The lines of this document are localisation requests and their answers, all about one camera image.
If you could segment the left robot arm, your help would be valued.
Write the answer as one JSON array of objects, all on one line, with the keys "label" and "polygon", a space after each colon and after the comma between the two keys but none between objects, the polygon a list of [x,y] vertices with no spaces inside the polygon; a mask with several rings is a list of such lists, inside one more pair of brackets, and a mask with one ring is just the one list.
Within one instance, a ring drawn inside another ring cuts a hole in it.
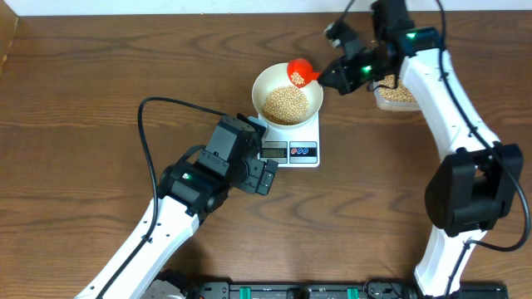
[{"label": "left robot arm", "polygon": [[142,297],[231,189],[267,195],[278,168],[277,162],[258,158],[267,133],[268,124],[253,116],[221,117],[207,145],[191,147],[165,169],[134,231],[78,296]]}]

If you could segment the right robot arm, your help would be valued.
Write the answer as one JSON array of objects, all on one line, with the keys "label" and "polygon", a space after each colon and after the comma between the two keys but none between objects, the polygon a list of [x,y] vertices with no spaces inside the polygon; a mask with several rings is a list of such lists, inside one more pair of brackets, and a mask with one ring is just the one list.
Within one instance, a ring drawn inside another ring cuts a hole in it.
[{"label": "right robot arm", "polygon": [[453,69],[445,28],[417,27],[403,1],[376,1],[371,16],[377,42],[371,49],[342,18],[326,27],[342,56],[318,83],[346,95],[361,86],[377,91],[392,76],[413,95],[441,160],[425,191],[432,229],[414,271],[416,294],[455,298],[474,248],[485,245],[515,199],[526,202],[519,182],[524,157],[518,145],[501,143],[475,110]]}]

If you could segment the red plastic measuring scoop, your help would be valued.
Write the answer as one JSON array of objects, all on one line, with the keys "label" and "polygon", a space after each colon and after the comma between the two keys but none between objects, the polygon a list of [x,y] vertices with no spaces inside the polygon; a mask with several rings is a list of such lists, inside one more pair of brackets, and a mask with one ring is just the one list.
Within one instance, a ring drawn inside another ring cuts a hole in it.
[{"label": "red plastic measuring scoop", "polygon": [[320,76],[318,71],[313,70],[309,61],[303,58],[291,60],[287,67],[288,79],[297,88],[304,88],[311,81],[316,81]]}]

